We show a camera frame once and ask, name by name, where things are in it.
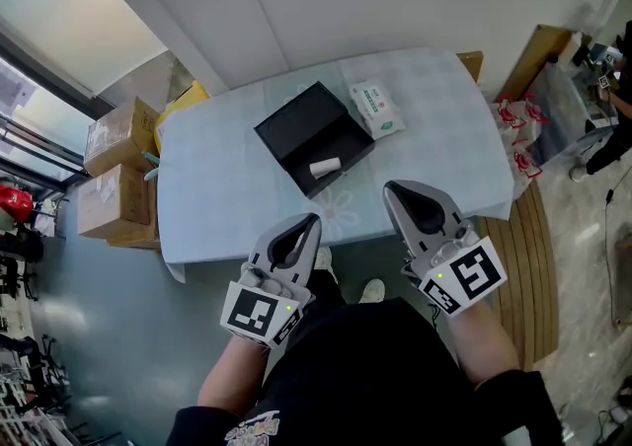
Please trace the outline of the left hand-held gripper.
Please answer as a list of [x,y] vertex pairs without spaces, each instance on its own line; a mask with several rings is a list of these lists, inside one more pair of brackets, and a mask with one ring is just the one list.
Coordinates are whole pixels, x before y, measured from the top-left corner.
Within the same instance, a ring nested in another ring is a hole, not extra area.
[[[322,235],[317,214],[298,214],[275,224],[259,237],[241,266],[238,281],[230,281],[220,324],[234,335],[267,348],[289,337],[314,298],[306,283]],[[270,276],[283,273],[288,278]]]

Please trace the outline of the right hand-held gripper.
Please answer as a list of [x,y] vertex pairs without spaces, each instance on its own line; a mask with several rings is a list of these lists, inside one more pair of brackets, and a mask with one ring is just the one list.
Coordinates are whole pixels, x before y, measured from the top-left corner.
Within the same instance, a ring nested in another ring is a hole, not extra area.
[[[461,211],[446,192],[394,180],[384,185],[383,201],[395,232],[414,257],[402,273],[447,316],[459,315],[507,281],[491,239],[479,236],[471,223],[459,226]],[[456,230],[454,238],[430,254],[435,236]]]

